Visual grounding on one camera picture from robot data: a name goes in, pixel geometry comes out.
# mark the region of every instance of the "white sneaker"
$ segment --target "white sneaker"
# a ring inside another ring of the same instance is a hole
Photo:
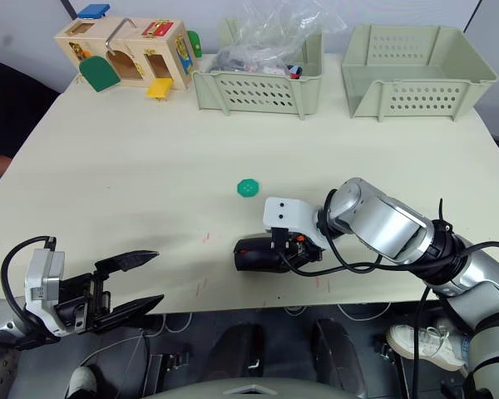
[[[80,389],[96,393],[96,377],[89,367],[78,367],[74,370],[68,383],[67,398]]]
[[[400,356],[414,359],[414,329],[406,325],[391,326],[386,333],[388,345]],[[419,330],[419,358],[455,372],[466,364],[462,358],[462,339],[458,335],[441,334],[436,328]]]

